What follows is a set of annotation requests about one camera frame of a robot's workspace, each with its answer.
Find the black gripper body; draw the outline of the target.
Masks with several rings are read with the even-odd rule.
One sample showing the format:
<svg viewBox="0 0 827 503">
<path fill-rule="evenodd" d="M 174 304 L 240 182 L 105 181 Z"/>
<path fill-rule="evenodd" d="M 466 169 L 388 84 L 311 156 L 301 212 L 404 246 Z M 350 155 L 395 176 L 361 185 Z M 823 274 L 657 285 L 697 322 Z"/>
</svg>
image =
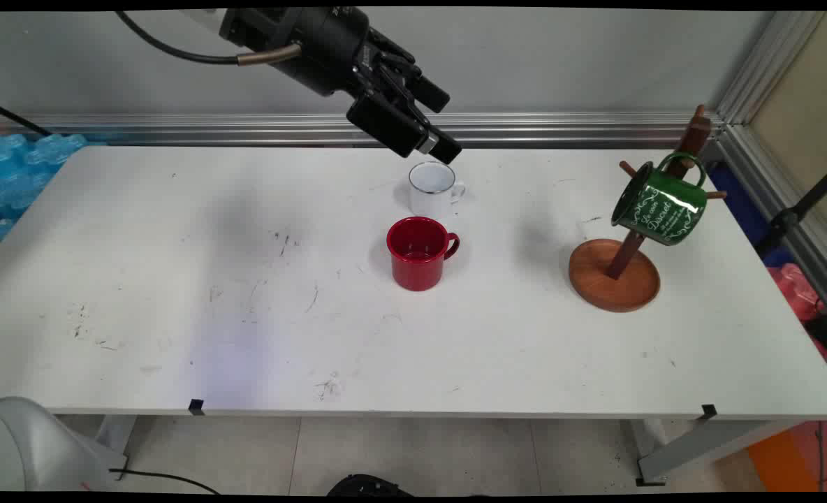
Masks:
<svg viewBox="0 0 827 503">
<path fill-rule="evenodd" d="M 320 96 L 360 96 L 388 88 L 372 69 L 371 29 L 357 7 L 234 8 L 219 35 L 243 48 L 241 66 L 269 64 Z"/>
</svg>

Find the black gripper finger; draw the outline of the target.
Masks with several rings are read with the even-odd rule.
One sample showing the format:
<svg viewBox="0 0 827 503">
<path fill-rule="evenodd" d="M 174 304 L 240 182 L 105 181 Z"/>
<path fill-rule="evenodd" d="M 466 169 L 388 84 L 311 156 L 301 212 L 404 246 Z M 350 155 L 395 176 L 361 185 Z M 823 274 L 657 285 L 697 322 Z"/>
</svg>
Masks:
<svg viewBox="0 0 827 503">
<path fill-rule="evenodd" d="M 441 112 L 450 101 L 448 92 L 423 75 L 416 58 L 377 29 L 371 29 L 372 64 L 383 78 L 405 89 L 405 96 L 418 100 L 432 112 Z"/>
<path fill-rule="evenodd" d="M 357 96 L 346 118 L 401 157 L 420 152 L 439 162 L 452 163 L 462 151 L 458 141 L 432 125 L 411 102 L 395 104 L 378 90 Z"/>
</svg>

